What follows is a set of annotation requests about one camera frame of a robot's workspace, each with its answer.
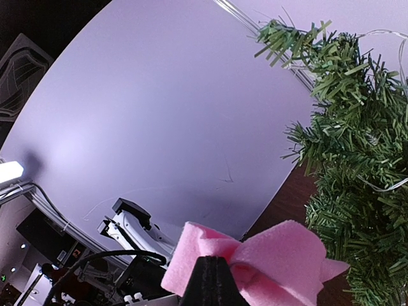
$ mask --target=brown wooden floor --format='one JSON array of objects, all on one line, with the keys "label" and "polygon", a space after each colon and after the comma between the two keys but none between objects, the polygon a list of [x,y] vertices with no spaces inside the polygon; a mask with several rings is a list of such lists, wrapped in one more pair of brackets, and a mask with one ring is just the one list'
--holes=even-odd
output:
[{"label": "brown wooden floor", "polygon": [[[315,193],[316,187],[311,177],[305,177],[303,168],[292,171],[275,198],[262,213],[245,238],[249,238],[282,221],[291,219],[300,223],[305,222],[305,205],[309,197]],[[329,280],[317,297],[318,306],[349,306],[351,295],[343,292],[349,289],[344,275]]]}]

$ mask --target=green garland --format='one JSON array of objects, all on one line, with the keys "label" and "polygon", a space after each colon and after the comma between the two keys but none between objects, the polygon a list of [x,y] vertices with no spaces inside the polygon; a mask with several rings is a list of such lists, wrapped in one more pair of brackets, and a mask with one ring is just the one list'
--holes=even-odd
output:
[{"label": "green garland", "polygon": [[316,76],[310,127],[288,129],[298,164],[317,177],[307,224],[329,257],[347,261],[355,303],[399,306],[408,281],[408,102],[406,88],[381,58],[360,54],[358,37],[309,32],[272,20],[260,31],[273,66],[301,65]]}]

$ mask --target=dark floor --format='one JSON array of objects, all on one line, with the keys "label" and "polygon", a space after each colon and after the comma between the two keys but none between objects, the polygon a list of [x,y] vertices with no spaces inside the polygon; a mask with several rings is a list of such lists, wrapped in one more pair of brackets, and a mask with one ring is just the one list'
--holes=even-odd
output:
[{"label": "dark floor", "polygon": [[[248,231],[246,238],[288,219],[305,222],[304,205],[315,193],[316,187],[313,178],[305,177],[303,173],[303,168],[292,171],[275,198]],[[317,306],[351,306],[351,295],[343,292],[343,289],[349,289],[344,275],[326,282],[317,297]]]},{"label": "dark floor", "polygon": [[[23,33],[56,59],[111,0],[0,0],[0,58]],[[11,122],[0,122],[0,147]]]}]

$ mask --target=white tabletop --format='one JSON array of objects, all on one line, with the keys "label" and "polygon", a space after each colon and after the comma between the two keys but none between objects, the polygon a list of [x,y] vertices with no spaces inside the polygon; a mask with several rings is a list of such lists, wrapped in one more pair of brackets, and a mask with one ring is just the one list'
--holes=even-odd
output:
[{"label": "white tabletop", "polygon": [[55,61],[0,155],[91,238],[118,197],[177,238],[240,238],[293,165],[283,131],[312,100],[213,0],[113,0]]}]

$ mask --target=white light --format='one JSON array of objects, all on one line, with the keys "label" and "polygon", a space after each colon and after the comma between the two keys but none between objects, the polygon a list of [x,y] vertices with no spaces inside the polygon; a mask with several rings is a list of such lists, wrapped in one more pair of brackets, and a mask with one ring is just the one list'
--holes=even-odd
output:
[{"label": "white light", "polygon": [[21,177],[23,171],[23,167],[16,161],[0,164],[0,183]]}]

